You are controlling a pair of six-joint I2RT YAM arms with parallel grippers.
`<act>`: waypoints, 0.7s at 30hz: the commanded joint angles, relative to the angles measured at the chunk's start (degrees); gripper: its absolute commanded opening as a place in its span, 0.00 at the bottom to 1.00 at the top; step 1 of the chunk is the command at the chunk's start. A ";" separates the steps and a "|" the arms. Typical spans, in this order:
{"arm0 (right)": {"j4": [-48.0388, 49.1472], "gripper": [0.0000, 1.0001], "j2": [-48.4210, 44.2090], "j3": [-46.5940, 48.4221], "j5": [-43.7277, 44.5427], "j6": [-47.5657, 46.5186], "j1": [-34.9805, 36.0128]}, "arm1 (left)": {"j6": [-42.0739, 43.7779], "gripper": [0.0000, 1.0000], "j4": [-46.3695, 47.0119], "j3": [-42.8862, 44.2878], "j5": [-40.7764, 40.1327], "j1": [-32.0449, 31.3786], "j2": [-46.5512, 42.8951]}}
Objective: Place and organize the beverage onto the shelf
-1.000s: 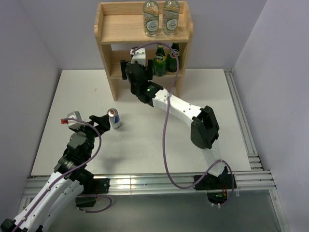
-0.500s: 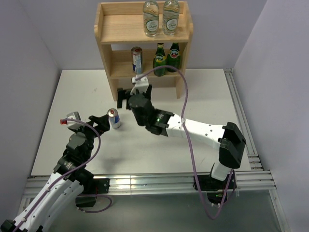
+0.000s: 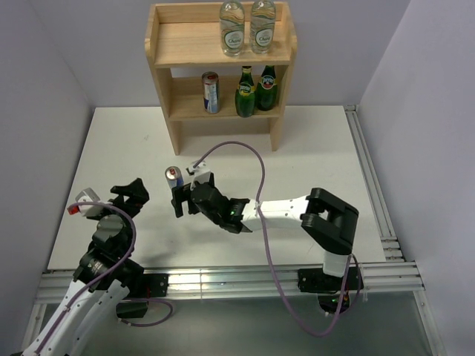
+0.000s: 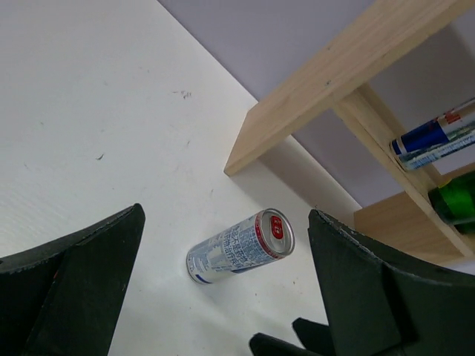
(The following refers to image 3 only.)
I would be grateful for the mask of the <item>silver blue can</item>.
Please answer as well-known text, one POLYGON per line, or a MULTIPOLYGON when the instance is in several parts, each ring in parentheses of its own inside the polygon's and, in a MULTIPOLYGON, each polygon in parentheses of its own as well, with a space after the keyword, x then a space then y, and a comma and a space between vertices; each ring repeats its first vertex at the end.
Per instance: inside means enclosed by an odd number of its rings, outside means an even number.
POLYGON ((165 177, 170 189, 183 186, 184 180, 181 170, 177 166, 165 169, 165 177))

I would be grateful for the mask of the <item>green Perrier bottle yellow label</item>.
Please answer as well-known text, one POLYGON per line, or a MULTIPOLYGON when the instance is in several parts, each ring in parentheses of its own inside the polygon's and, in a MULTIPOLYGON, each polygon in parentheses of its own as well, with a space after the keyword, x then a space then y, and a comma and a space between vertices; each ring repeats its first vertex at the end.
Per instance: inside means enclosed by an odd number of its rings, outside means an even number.
POLYGON ((242 74, 235 91, 235 108, 238 116, 246 118, 255 110, 255 85, 252 78, 252 67, 243 66, 242 74))

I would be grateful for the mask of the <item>green Perrier bottle red label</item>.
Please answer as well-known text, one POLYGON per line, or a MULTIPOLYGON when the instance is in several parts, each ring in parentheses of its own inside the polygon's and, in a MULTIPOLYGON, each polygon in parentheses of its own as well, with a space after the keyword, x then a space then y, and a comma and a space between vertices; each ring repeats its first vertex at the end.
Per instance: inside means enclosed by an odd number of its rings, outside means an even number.
POLYGON ((256 108, 270 111, 274 108, 278 95, 278 82, 274 65, 266 65, 256 88, 256 108))

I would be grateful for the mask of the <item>clear glass bottle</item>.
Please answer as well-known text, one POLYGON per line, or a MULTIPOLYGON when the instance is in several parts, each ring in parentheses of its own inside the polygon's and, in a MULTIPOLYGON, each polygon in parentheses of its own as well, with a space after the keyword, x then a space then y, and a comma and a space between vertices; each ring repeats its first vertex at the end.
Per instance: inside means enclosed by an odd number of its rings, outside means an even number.
POLYGON ((255 1, 251 8, 250 45, 253 53, 267 53, 272 46, 277 10, 273 1, 255 1))
POLYGON ((238 56, 244 46, 245 10, 240 1, 224 1, 219 11, 220 45, 227 56, 238 56))

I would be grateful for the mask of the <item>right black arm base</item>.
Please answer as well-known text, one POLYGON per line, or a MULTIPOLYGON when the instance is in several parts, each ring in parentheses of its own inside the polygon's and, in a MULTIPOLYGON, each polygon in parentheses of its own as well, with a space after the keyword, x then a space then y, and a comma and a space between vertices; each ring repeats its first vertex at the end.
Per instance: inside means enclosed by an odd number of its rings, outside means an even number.
MULTIPOLYGON (((341 291, 342 277, 329 276, 322 268, 298 269, 298 288, 300 292, 318 295, 318 304, 324 312, 335 314, 341 291)), ((350 292, 363 291, 364 282, 361 271, 350 267, 340 312, 344 313, 351 305, 350 292)))

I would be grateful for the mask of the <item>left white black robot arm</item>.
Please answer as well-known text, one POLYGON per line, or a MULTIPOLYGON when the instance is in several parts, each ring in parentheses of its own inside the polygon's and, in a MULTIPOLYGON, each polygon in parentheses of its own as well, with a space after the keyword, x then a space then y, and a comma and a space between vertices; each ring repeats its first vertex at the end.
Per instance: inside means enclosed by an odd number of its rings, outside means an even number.
POLYGON ((86 188, 67 207, 70 215, 96 221, 96 230, 53 319, 20 355, 66 355, 73 333, 105 294, 119 302, 144 289, 144 268, 131 255, 137 241, 133 218, 149 201, 149 193, 140 178, 113 186, 111 193, 116 197, 103 202, 86 188))

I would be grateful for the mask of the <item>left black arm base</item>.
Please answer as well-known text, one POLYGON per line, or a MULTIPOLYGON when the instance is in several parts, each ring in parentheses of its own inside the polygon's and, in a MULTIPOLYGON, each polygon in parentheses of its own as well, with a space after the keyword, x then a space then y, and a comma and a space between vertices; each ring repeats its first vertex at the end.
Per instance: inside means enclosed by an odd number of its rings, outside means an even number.
POLYGON ((151 303, 148 301, 135 301, 135 299, 165 297, 167 289, 167 274, 141 275, 131 292, 116 306, 117 317, 122 319, 143 318, 151 303))

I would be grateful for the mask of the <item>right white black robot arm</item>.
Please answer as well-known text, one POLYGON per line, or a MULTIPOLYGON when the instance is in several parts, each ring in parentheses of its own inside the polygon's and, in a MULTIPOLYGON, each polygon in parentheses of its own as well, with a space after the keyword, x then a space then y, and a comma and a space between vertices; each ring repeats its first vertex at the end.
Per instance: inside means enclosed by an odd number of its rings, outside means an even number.
POLYGON ((171 189, 175 216, 201 213, 225 231, 251 233, 264 228, 303 229, 323 250, 322 283, 337 289, 347 279, 346 266, 353 252, 359 212, 323 188, 290 200, 258 202, 228 198, 214 185, 214 174, 171 189))

